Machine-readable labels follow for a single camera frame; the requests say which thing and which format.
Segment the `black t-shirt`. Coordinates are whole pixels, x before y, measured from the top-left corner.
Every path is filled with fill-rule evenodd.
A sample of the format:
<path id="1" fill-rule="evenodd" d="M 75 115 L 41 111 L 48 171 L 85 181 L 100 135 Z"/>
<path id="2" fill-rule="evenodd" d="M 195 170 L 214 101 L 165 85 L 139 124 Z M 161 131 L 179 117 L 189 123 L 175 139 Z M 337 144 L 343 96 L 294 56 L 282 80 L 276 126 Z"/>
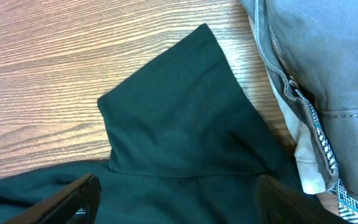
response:
<path id="1" fill-rule="evenodd" d="M 207 25 L 101 96 L 98 108 L 110 158 L 1 179 L 0 223 L 88 173 L 101 182 L 97 223 L 261 223 L 261 175 L 302 190 L 294 160 Z"/>

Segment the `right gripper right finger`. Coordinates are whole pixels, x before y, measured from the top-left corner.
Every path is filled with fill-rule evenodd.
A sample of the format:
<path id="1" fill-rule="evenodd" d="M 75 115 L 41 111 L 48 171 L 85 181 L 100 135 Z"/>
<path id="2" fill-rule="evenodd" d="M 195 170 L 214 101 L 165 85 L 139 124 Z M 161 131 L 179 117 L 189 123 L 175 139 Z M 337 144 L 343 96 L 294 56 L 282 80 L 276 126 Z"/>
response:
<path id="1" fill-rule="evenodd" d="M 320 203 L 270 175 L 261 175 L 255 192 L 260 222 L 264 224 L 346 224 Z"/>

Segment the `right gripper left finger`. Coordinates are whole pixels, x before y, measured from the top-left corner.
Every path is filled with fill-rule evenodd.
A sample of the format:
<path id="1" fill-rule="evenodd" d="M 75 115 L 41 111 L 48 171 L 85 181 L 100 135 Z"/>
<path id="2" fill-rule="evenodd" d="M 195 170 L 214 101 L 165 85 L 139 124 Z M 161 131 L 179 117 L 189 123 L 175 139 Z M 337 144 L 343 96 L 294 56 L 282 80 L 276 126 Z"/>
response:
<path id="1" fill-rule="evenodd" d="M 99 178 L 89 173 L 5 224 L 93 224 L 100 197 Z"/>

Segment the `folded grey shorts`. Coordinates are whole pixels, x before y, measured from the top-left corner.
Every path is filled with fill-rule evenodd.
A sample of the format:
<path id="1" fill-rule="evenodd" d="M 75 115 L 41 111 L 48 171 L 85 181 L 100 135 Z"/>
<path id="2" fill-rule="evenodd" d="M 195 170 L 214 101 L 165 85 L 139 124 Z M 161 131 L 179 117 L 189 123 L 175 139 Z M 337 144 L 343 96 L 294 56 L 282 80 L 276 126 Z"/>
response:
<path id="1" fill-rule="evenodd" d="M 245 0 L 273 84 L 311 132 L 339 216 L 358 223 L 358 1 Z"/>

